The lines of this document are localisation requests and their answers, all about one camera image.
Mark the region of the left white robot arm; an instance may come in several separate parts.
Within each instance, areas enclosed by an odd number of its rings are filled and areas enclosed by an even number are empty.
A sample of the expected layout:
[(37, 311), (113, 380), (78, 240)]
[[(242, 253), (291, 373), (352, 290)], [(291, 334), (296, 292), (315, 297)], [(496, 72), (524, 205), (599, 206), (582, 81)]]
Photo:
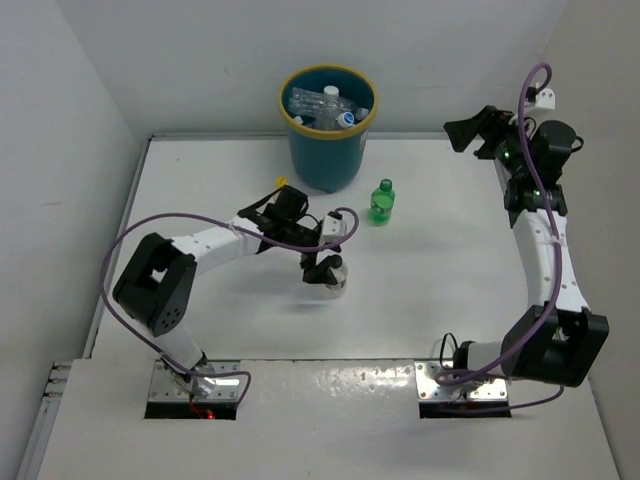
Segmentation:
[(140, 241), (113, 289), (115, 302), (153, 338), (154, 347), (185, 378), (198, 374), (205, 353), (183, 319), (195, 279), (233, 260), (272, 247), (300, 253), (302, 280), (339, 290), (346, 284), (341, 245), (347, 224), (339, 210), (307, 227), (308, 197), (283, 186), (239, 210), (228, 222), (172, 238), (150, 233)]

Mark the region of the bottle with blue label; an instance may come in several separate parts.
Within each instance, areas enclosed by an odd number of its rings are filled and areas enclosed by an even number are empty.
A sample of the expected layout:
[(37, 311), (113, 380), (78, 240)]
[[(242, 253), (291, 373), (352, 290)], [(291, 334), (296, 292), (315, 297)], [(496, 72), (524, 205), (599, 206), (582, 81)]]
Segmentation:
[(351, 111), (342, 112), (336, 118), (336, 124), (341, 130), (346, 130), (356, 125), (356, 118)]

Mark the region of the small bottle black cap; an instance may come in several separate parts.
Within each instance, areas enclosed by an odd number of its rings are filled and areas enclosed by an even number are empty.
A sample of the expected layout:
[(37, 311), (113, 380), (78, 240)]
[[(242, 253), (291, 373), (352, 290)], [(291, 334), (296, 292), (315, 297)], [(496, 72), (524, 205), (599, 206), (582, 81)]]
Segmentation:
[(327, 283), (325, 285), (327, 290), (326, 296), (331, 299), (339, 298), (346, 290), (348, 268), (346, 262), (340, 255), (332, 255), (327, 257), (327, 260), (329, 261), (329, 278), (333, 279), (334, 283)]

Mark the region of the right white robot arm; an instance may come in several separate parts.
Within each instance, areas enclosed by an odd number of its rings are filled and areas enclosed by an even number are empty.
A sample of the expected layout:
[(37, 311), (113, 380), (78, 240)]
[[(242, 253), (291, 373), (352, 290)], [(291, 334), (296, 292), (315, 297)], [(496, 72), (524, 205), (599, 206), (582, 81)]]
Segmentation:
[(609, 334), (607, 318), (593, 313), (580, 291), (566, 238), (568, 209), (559, 179), (583, 139), (558, 120), (546, 120), (528, 134), (519, 130), (512, 112), (494, 106), (469, 119), (449, 121), (444, 130), (457, 153), (481, 138), (475, 156), (498, 162), (507, 174), (504, 208), (523, 265), (528, 303), (502, 340), (462, 343), (454, 353), (453, 373), (441, 381), (500, 375), (579, 386)]

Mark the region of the square clear bottle white cap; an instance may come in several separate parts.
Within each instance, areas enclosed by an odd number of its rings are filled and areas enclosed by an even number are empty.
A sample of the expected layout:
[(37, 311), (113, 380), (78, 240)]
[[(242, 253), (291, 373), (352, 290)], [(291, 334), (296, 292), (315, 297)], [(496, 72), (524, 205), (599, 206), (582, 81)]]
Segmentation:
[(327, 85), (323, 90), (323, 103), (315, 120), (315, 128), (320, 131), (342, 130), (338, 118), (342, 113), (339, 89)]

